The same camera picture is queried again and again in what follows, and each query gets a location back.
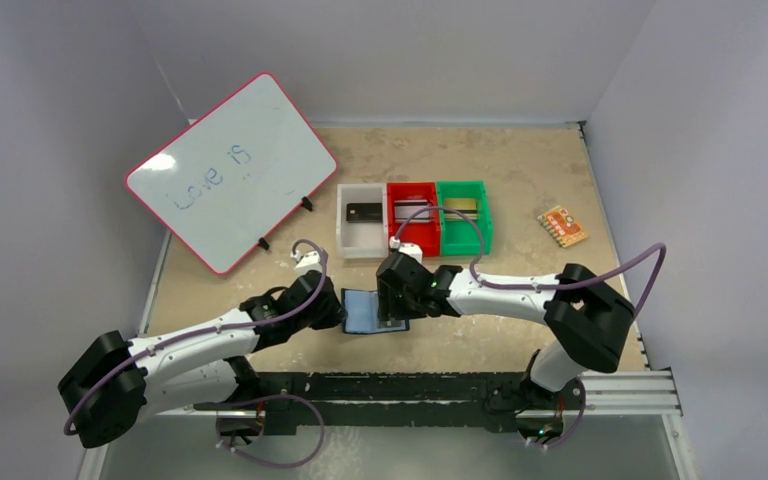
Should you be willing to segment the blue leather card holder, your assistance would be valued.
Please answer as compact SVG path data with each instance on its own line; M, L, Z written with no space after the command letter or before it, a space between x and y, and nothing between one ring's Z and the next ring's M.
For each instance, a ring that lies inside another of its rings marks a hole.
M347 316L342 322L342 332L348 335L374 335L406 332L408 320L381 320L378 313L378 295L374 291L341 290L341 300Z

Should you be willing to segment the white plastic bin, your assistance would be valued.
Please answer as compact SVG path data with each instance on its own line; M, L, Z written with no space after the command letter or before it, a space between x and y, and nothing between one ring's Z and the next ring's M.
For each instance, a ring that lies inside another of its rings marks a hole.
M337 186L337 251L344 259L382 258L388 249L388 221L384 207L387 194L384 183L339 184ZM380 202L383 223L347 223L345 207L352 202Z

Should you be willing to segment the green plastic bin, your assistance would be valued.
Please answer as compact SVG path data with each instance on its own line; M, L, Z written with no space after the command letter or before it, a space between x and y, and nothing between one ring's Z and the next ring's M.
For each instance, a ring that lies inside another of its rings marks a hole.
M478 200L479 217L473 221L481 231L484 240L484 254L493 249L494 222L489 207L486 187L483 181L440 181L436 183L438 203L443 205L445 197L469 197ZM475 230L463 221L447 221L441 213L441 255L474 256L479 253L480 241Z

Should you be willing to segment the red plastic bin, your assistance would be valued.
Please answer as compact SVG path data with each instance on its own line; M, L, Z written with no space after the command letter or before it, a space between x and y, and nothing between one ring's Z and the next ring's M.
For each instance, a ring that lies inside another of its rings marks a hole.
M437 205L436 184L433 182L402 182L386 185L386 206L384 211L388 221L388 235L393 236L403 223L396 223L393 218L393 203L395 201L425 201L429 205ZM429 223L417 223L413 220L400 236L403 242L418 244L425 257L437 257L441 253L441 227L439 214L432 210Z

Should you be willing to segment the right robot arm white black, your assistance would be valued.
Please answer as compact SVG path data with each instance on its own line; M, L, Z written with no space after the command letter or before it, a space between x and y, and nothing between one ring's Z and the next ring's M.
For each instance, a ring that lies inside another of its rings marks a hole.
M555 274L486 275L453 265L435 271L392 253L376 272L378 311L393 320L495 315L547 327L553 342L530 360L521 392L536 407L586 371L617 371L636 310L583 265Z

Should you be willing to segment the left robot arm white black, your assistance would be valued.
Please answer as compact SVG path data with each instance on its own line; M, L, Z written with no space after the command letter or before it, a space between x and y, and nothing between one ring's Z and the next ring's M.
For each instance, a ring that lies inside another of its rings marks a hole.
M247 355L346 317L332 280L312 270L193 327L132 339L117 330L101 334L57 385L68 411L63 432L91 449L186 405L247 408L258 395Z

